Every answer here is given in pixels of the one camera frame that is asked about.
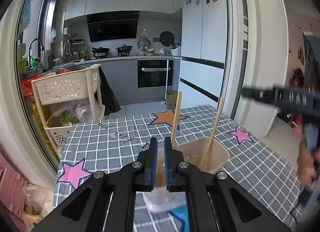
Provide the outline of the person's right hand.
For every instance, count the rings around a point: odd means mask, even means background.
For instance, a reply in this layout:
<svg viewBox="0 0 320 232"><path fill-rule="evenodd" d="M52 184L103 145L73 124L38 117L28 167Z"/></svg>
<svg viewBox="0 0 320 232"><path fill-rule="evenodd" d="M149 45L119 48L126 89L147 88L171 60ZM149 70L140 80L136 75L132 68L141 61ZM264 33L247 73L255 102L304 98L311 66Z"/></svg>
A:
<svg viewBox="0 0 320 232"><path fill-rule="evenodd" d="M301 184L311 186L312 180L317 174L317 171L313 165L314 161L319 163L319 148L312 153L306 148L305 140L301 140L297 158L297 175Z"/></svg>

